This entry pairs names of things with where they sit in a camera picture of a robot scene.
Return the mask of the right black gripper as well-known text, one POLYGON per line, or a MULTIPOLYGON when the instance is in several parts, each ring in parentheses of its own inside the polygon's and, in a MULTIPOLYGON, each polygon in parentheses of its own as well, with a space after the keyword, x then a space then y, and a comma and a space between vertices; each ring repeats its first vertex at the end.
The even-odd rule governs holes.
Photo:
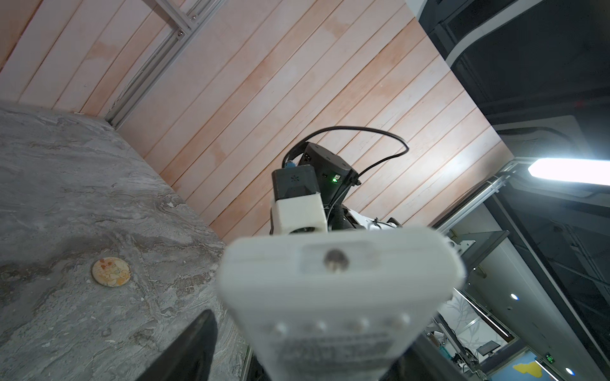
POLYGON ((342 203, 355 186, 356 171, 341 157, 315 143, 307 143, 299 165, 311 165, 315 170, 328 229, 355 230, 342 203))

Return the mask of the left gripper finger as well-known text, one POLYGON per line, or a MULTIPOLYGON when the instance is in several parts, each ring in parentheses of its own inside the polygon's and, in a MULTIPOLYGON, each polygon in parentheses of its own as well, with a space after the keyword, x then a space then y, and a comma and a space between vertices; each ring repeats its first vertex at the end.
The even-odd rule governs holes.
POLYGON ((211 372, 218 324, 212 310, 203 311, 137 378, 137 381, 206 381, 211 372))

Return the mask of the long white TV remote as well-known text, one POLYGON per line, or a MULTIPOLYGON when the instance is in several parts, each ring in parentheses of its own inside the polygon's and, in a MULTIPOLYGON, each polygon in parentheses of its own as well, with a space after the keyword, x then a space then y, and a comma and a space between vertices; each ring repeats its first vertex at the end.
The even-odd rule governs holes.
POLYGON ((249 237, 216 275, 222 304, 272 380, 377 380, 466 277, 424 226, 249 237))

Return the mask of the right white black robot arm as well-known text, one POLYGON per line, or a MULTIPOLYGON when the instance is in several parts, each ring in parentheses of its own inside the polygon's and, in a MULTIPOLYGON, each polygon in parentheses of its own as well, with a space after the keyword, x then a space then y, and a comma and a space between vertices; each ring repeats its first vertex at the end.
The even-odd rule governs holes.
POLYGON ((365 217, 343 205, 352 187, 361 184, 360 174, 341 157, 321 145, 305 142, 296 154, 299 166, 313 167, 319 187, 327 228, 332 230, 389 230, 400 224, 391 218, 387 222, 365 217))

